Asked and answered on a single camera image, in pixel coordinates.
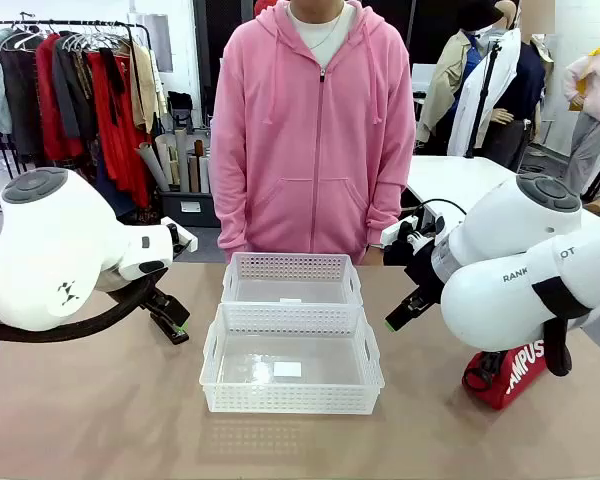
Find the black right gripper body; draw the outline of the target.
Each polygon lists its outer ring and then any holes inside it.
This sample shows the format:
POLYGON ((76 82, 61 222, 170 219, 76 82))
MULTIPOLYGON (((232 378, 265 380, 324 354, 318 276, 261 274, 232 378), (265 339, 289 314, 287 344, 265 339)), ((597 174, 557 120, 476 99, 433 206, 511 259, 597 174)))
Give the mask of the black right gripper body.
POLYGON ((417 288, 408 296, 410 303, 439 303, 444 282, 436 274, 432 265, 435 241, 420 232, 407 237, 413 252, 407 262, 405 273, 417 288))

